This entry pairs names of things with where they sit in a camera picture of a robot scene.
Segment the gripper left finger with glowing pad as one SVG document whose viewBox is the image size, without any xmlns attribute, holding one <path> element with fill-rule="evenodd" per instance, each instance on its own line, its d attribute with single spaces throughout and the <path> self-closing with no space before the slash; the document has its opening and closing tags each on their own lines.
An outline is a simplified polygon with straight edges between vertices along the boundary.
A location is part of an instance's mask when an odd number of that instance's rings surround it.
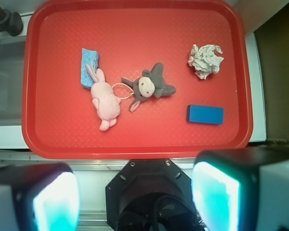
<svg viewBox="0 0 289 231">
<path fill-rule="evenodd" d="M 0 231 L 75 231 L 77 176 L 65 163 L 0 167 Z"/>
</svg>

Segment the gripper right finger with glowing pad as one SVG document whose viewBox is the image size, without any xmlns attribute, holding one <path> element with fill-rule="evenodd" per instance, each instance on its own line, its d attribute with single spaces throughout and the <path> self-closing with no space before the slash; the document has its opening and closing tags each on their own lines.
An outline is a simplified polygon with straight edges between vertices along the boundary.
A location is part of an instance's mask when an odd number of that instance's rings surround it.
<svg viewBox="0 0 289 231">
<path fill-rule="evenodd" d="M 191 191 L 210 231 L 289 231 L 289 147 L 202 151 Z"/>
</svg>

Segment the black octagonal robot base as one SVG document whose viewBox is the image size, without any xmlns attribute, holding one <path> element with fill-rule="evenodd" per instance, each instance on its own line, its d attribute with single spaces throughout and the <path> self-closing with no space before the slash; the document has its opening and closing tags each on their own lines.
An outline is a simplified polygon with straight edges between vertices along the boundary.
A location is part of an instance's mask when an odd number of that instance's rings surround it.
<svg viewBox="0 0 289 231">
<path fill-rule="evenodd" d="M 130 160 L 106 185 L 106 222 L 115 231 L 202 231 L 191 179 L 170 159 Z"/>
</svg>

